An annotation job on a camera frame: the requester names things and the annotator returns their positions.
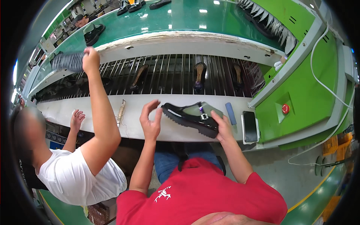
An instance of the white t-shirt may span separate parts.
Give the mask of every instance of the white t-shirt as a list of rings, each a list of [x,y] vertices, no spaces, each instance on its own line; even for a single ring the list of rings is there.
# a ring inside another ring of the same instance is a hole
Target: white t-shirt
[[[61,201],[77,206],[89,206],[117,197],[126,190],[123,171],[112,160],[93,176],[80,148],[50,149],[53,155],[41,167],[37,177]]]

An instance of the red emergency stop button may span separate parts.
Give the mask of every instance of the red emergency stop button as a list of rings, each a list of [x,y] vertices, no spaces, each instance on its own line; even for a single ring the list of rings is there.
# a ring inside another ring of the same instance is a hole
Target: red emergency stop button
[[[290,111],[290,107],[287,104],[283,104],[282,110],[283,114],[288,114]]]

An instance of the yellow line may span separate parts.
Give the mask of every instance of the yellow line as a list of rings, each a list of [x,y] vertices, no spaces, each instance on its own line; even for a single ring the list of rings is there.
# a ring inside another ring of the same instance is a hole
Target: yellow line
[[[333,172],[333,170],[335,169],[335,167],[336,167],[336,166],[334,166],[334,167],[330,170],[330,172],[327,174],[327,176],[319,183],[318,186],[315,187],[314,190],[312,190],[312,191],[310,192],[310,194],[308,194],[305,198],[303,198],[303,199],[302,199],[300,202],[298,202],[296,205],[294,205],[293,207],[291,207],[291,208],[288,210],[288,213],[289,213],[290,211],[292,211],[294,208],[298,207],[298,206],[299,206],[301,203],[303,203],[310,195],[312,195],[312,194],[323,184],[323,182],[329,177],[329,175]]]
[[[45,201],[46,205],[48,205],[49,209],[53,212],[53,214],[56,216],[56,218],[58,218],[58,216],[57,216],[57,215],[54,213],[54,211],[51,209],[51,207],[50,207],[49,204],[46,202],[44,196],[41,194],[40,191],[39,191],[39,193],[40,193],[42,199]]]

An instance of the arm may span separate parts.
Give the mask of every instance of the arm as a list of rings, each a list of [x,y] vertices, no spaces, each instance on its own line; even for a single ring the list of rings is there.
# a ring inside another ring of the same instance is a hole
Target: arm
[[[214,111],[211,111],[211,116],[219,124],[219,134],[216,138],[224,148],[231,172],[238,183],[245,184],[254,170],[233,137],[228,118],[226,116],[221,118]]]
[[[72,114],[70,121],[70,132],[68,138],[66,139],[66,143],[64,144],[63,150],[68,150],[69,152],[75,151],[77,133],[79,132],[81,123],[84,119],[85,114],[83,114],[83,111],[79,111],[77,109]]]
[[[144,105],[140,116],[141,127],[144,131],[145,144],[141,152],[138,163],[136,164],[131,176],[129,190],[136,190],[148,194],[151,174],[154,166],[154,154],[156,138],[160,133],[160,119],[162,109],[156,110],[155,121],[149,120],[149,113],[156,109],[160,104],[158,100],[153,100]]]
[[[91,112],[95,136],[81,146],[81,153],[96,176],[119,146],[121,136],[114,111],[101,81],[99,54],[93,48],[85,48],[82,67],[89,79]]]

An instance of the red t-shirt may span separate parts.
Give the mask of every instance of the red t-shirt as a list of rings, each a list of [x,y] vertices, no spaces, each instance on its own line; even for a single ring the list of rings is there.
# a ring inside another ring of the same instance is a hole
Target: red t-shirt
[[[257,173],[246,184],[224,176],[214,164],[192,158],[177,167],[150,198],[129,190],[117,198],[117,225],[190,225],[213,212],[232,212],[280,224],[287,212],[282,196]]]

